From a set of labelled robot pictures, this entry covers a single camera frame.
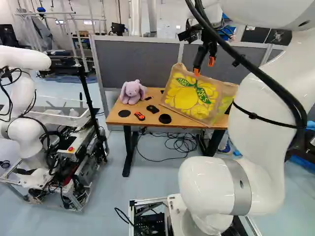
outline purple plush bunny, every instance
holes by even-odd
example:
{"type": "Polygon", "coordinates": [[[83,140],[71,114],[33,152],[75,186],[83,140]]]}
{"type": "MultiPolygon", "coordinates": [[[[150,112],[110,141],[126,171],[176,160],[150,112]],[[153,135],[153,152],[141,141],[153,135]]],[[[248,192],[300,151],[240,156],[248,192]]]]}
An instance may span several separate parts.
{"type": "Polygon", "coordinates": [[[140,84],[140,80],[124,82],[120,93],[120,100],[123,104],[136,104],[140,99],[144,99],[147,88],[140,84]]]}

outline black round coaster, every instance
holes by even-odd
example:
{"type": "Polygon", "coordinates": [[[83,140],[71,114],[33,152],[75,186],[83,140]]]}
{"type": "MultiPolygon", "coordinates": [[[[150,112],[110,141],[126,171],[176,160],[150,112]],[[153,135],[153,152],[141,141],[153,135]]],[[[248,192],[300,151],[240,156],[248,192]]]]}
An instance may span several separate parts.
{"type": "Polygon", "coordinates": [[[169,124],[170,122],[172,122],[172,118],[169,114],[160,115],[158,120],[163,124],[169,124]]]}
{"type": "Polygon", "coordinates": [[[118,115],[120,117],[128,117],[131,114],[131,112],[129,110],[121,110],[120,112],[118,112],[118,115]]]}

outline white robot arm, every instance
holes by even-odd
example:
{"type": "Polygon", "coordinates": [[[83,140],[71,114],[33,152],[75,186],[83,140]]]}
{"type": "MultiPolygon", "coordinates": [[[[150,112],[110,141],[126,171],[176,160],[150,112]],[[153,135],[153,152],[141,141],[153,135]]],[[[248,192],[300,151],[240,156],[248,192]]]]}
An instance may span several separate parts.
{"type": "Polygon", "coordinates": [[[0,46],[0,68],[5,66],[20,68],[22,70],[12,73],[13,83],[10,94],[12,111],[9,102],[5,104],[0,112],[0,137],[16,140],[20,144],[20,156],[28,158],[34,156],[42,149],[38,137],[42,128],[35,121],[27,118],[18,118],[32,103],[34,98],[34,81],[31,79],[30,70],[44,70],[50,67],[51,60],[44,53],[34,50],[0,46]]]}
{"type": "MultiPolygon", "coordinates": [[[[212,7],[213,0],[203,1],[212,7]]],[[[233,21],[251,26],[293,30],[285,52],[260,69],[287,89],[308,112],[315,102],[315,1],[220,0],[233,21]]],[[[287,104],[250,73],[234,99],[237,106],[269,120],[296,125],[287,104]]],[[[284,157],[296,128],[251,119],[232,106],[228,131],[243,158],[234,161],[192,157],[180,167],[181,196],[196,225],[220,235],[232,215],[276,211],[284,201],[284,157]]]]}

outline floor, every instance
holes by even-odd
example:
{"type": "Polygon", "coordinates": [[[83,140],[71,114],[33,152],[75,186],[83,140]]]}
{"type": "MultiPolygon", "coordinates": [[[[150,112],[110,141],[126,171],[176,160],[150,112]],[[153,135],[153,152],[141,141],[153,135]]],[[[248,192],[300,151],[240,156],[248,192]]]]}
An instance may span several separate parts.
{"type": "MultiPolygon", "coordinates": [[[[61,84],[36,79],[38,94],[77,99],[80,84],[61,84]]],[[[95,106],[101,107],[97,84],[89,85],[95,106]]],[[[180,157],[182,154],[164,147],[165,138],[146,136],[139,142],[139,151],[151,159],[180,157]]],[[[97,187],[83,214],[30,206],[17,199],[0,185],[0,232],[2,236],[127,236],[128,226],[114,211],[127,212],[128,201],[137,198],[163,197],[178,193],[177,172],[182,160],[161,163],[135,156],[129,178],[122,177],[126,151],[123,132],[109,136],[108,164],[101,171],[97,187]]],[[[17,145],[1,140],[0,160],[17,158],[17,145]]],[[[189,156],[198,155],[194,151],[189,156]]],[[[313,236],[315,232],[315,175],[302,167],[287,162],[285,165],[286,199],[274,214],[254,217],[264,236],[313,236]]]]}

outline table top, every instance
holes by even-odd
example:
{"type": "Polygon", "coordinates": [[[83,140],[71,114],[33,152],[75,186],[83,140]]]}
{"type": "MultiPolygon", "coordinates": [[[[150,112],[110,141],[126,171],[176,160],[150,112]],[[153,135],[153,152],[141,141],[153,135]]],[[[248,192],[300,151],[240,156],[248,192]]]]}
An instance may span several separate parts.
{"type": "Polygon", "coordinates": [[[114,125],[130,125],[130,126],[154,126],[154,127],[179,127],[179,128],[197,128],[197,129],[227,129],[227,120],[228,115],[222,116],[220,120],[214,123],[211,127],[207,127],[203,124],[200,124],[190,118],[182,116],[179,113],[176,113],[162,105],[160,101],[162,98],[161,90],[165,88],[148,88],[146,97],[152,97],[150,100],[139,101],[135,105],[123,104],[120,99],[117,99],[113,109],[111,110],[109,116],[106,118],[107,124],[114,125]],[[147,110],[147,106],[154,105],[159,109],[158,113],[152,114],[147,110]],[[129,110],[131,114],[122,118],[118,115],[118,112],[121,110],[129,110]],[[145,120],[140,121],[134,115],[135,112],[140,112],[145,115],[145,120]],[[169,124],[161,123],[158,118],[161,114],[169,114],[172,118],[172,121],[169,124]]]}

